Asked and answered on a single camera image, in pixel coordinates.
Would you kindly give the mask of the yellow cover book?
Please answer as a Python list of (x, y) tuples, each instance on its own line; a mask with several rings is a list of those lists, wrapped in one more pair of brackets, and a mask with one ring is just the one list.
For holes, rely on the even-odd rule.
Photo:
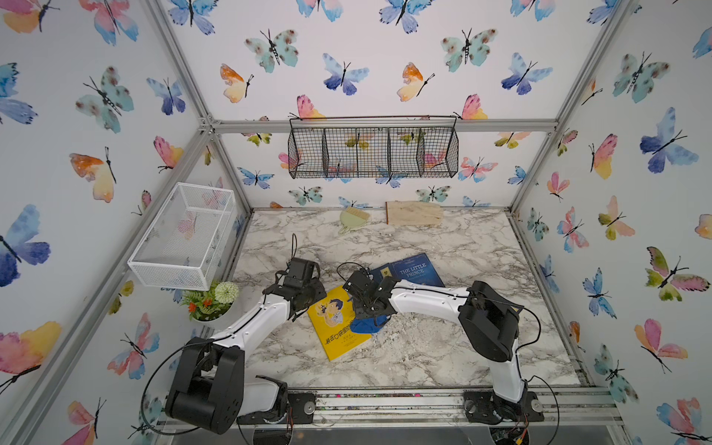
[(372, 339), (370, 334), (352, 330), (355, 311), (349, 294), (337, 287), (307, 311), (315, 333), (330, 362)]

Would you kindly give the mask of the potted flowers white pot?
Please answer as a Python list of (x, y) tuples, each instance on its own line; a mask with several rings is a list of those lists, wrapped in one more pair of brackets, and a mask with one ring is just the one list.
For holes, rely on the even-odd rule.
[(208, 290), (184, 290), (181, 304), (187, 307), (191, 321), (215, 328), (233, 308), (240, 291), (236, 282), (214, 282)]

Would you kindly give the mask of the blue Little Prince book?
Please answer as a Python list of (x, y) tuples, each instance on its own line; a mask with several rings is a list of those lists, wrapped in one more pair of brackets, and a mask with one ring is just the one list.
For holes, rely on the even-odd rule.
[(417, 285), (430, 287), (445, 287), (426, 253), (413, 255), (400, 261), (393, 261), (389, 265), (389, 270), (397, 280), (405, 280)]

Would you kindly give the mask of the blue microfiber cloth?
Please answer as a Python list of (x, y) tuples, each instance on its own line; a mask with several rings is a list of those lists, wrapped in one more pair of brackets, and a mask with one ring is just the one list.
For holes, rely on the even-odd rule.
[(358, 335), (374, 335), (378, 333), (390, 320), (387, 315), (368, 319), (354, 319), (350, 324), (350, 331)]

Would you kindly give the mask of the dark blue yellow-label book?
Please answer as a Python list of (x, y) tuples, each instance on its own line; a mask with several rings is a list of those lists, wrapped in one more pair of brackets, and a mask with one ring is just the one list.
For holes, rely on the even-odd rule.
[(381, 283), (385, 277), (392, 276), (389, 265), (383, 265), (371, 270), (372, 278), (376, 283)]

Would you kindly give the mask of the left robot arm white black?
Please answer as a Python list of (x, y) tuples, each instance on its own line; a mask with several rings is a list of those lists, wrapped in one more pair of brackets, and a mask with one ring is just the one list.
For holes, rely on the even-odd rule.
[(267, 423), (284, 421), (289, 386), (267, 376), (249, 378), (246, 362), (274, 330), (325, 296), (318, 263), (291, 259), (251, 310), (209, 339), (194, 339), (182, 348), (166, 415), (216, 434), (252, 415)]

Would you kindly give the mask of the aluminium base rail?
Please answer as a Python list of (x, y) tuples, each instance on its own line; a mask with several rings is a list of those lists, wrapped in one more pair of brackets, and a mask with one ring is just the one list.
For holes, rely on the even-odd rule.
[(430, 426), (619, 426), (605, 389), (534, 386), (517, 413), (497, 407), (484, 388), (301, 389), (277, 399), (283, 415), (245, 413), (235, 426), (268, 428), (291, 420), (308, 428), (429, 428)]

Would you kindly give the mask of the white mesh wall basket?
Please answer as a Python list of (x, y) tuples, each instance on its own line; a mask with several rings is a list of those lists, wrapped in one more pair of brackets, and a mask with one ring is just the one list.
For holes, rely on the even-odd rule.
[(236, 218), (233, 191), (178, 183), (129, 257), (128, 267), (145, 287), (205, 291)]

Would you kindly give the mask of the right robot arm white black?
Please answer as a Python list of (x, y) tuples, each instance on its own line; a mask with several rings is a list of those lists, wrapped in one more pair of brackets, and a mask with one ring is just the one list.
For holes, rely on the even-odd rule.
[(357, 271), (343, 288), (358, 319), (397, 313), (428, 315), (459, 324), (472, 349), (489, 365), (492, 388), (464, 393), (467, 421), (496, 426), (543, 422), (543, 408), (528, 389), (518, 360), (519, 320), (524, 307), (499, 295), (482, 281), (470, 287), (432, 287), (391, 276), (376, 281)]

